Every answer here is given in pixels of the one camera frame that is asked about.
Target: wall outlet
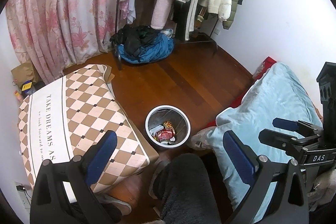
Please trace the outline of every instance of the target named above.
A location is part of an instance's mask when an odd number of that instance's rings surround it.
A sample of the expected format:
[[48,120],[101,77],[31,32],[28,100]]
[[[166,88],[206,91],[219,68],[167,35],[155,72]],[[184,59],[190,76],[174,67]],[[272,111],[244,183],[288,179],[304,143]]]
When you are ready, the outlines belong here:
[[[15,182],[15,187],[16,186],[23,186],[23,185],[19,182]],[[21,199],[23,205],[25,206],[25,209],[27,211],[30,211],[31,199],[27,196],[25,191],[17,190],[17,192],[20,196],[20,199]]]
[[220,32],[221,32],[220,26],[216,26],[215,29],[213,30],[213,33],[215,33],[216,35],[219,35]]

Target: small bottle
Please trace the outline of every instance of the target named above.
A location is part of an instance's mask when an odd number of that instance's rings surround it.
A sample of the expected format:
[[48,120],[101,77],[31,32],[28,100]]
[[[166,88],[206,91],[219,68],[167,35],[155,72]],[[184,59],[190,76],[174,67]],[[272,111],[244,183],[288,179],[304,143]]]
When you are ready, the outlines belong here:
[[22,97],[22,95],[19,92],[17,92],[17,90],[14,91],[14,95],[16,96],[17,100],[20,103],[23,103],[23,97]]

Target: shoe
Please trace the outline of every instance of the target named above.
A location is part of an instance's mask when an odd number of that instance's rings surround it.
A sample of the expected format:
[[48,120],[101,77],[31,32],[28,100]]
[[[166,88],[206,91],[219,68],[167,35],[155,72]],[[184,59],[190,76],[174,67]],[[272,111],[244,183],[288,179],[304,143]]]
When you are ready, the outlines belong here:
[[151,183],[149,185],[148,189],[148,195],[153,198],[153,199],[158,199],[157,196],[155,196],[154,191],[153,191],[153,184],[155,179],[158,177],[159,173],[170,163],[169,160],[163,160],[160,161],[154,171],[153,177],[151,179]]
[[122,201],[120,199],[111,197],[107,194],[97,194],[95,195],[99,203],[104,203],[104,204],[113,204],[116,206],[120,211],[123,216],[129,215],[132,212],[132,207],[129,203]]

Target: metal screw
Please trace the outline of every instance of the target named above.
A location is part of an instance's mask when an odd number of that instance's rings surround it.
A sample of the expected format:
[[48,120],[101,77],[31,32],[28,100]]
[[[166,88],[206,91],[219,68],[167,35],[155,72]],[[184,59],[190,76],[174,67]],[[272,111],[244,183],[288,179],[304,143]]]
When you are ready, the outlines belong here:
[[81,155],[76,155],[76,156],[74,156],[73,158],[72,158],[72,160],[74,161],[74,162],[78,162],[78,161],[80,161],[82,159],[82,156]]
[[47,166],[49,163],[51,163],[51,160],[44,160],[42,165]]
[[292,160],[291,160],[291,164],[294,165],[294,166],[297,166],[297,165],[298,165],[298,162],[297,162],[297,160],[292,159]]
[[268,161],[268,158],[265,155],[261,155],[261,156],[259,156],[259,160],[261,162],[266,162],[266,161]]

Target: wall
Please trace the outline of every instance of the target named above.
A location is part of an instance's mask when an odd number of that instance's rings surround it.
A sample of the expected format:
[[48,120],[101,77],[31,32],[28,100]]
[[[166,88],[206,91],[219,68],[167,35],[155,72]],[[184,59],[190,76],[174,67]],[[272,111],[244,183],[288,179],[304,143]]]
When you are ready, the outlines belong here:
[[[289,65],[322,110],[316,77],[336,62],[336,10],[330,0],[244,0],[229,30],[213,39],[251,73],[270,56]],[[204,26],[210,33],[209,23]]]
[[14,96],[11,69],[19,65],[9,39],[5,11],[0,14],[0,188],[8,203],[23,223],[29,223],[29,215],[17,193],[15,183],[28,185],[28,179],[20,155],[17,129],[18,103]]

